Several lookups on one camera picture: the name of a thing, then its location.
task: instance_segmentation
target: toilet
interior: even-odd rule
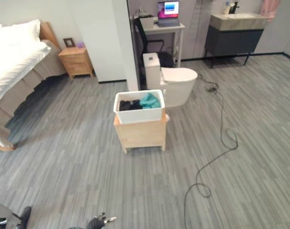
[[[161,89],[166,107],[184,105],[198,74],[188,68],[161,68],[157,53],[143,54],[147,88]]]

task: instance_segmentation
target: nightstand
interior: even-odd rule
[[[86,48],[66,48],[59,53],[59,57],[71,79],[75,75],[93,75],[93,66],[89,59]]]

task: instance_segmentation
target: picture frame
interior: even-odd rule
[[[65,46],[67,48],[73,48],[73,47],[75,47],[75,43],[73,41],[73,38],[64,38],[63,41],[64,41]]]

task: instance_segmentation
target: power cord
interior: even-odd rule
[[[221,98],[222,98],[222,104],[221,104],[221,115],[220,115],[220,116],[221,116],[220,140],[221,140],[221,143],[223,144],[223,146],[224,146],[225,148],[227,148],[228,150],[225,151],[224,153],[222,153],[221,155],[219,155],[218,157],[215,157],[213,160],[211,160],[211,161],[208,162],[206,165],[204,165],[202,168],[200,168],[200,169],[198,170],[197,174],[196,174],[196,182],[195,182],[194,184],[190,185],[189,188],[188,188],[188,190],[187,190],[187,192],[185,193],[185,197],[184,197],[184,226],[185,226],[185,229],[187,229],[187,225],[186,225],[186,200],[187,200],[187,195],[188,195],[188,193],[193,189],[193,187],[197,187],[198,193],[199,193],[202,197],[204,197],[204,198],[210,198],[211,195],[212,195],[212,191],[211,191],[211,189],[209,188],[209,186],[207,186],[207,185],[204,184],[204,183],[199,183],[199,182],[198,182],[198,177],[199,177],[200,172],[201,172],[203,169],[205,169],[207,166],[209,166],[210,164],[212,164],[214,161],[216,161],[217,159],[221,158],[222,156],[226,155],[227,153],[229,153],[229,152],[231,152],[231,151],[234,151],[234,150],[236,150],[236,149],[238,148],[238,139],[237,139],[236,133],[235,133],[233,130],[231,130],[231,129],[229,129],[229,128],[226,129],[226,135],[227,135],[227,137],[228,137],[232,142],[235,143],[235,147],[230,147],[230,146],[228,146],[228,145],[224,142],[224,140],[223,140],[223,128],[224,128],[224,125],[223,125],[223,110],[224,110],[224,105],[225,105],[225,104],[224,104],[225,99],[224,99],[223,95],[222,95],[220,92],[218,92],[219,85],[218,85],[217,83],[215,83],[215,82],[207,81],[206,79],[204,79],[204,77],[203,77],[201,74],[199,74],[199,79],[200,79],[201,81],[203,81],[203,82],[205,82],[205,83],[211,85],[208,89],[206,89],[207,92],[214,93],[214,94],[218,94],[218,95],[220,95]],[[208,193],[203,193],[203,192],[199,189],[199,187],[204,187],[204,188],[206,188],[206,189],[208,190]]]

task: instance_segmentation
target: office chair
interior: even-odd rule
[[[140,18],[134,19],[134,24],[137,26],[137,28],[140,32],[141,41],[143,43],[143,51],[141,53],[141,58],[140,58],[141,61],[143,62],[143,54],[148,53],[148,44],[149,43],[161,43],[160,51],[157,53],[159,60],[160,60],[160,63],[161,63],[161,67],[174,68],[175,64],[173,62],[172,56],[167,52],[162,52],[162,49],[164,47],[164,40],[147,40],[146,33],[143,29]]]

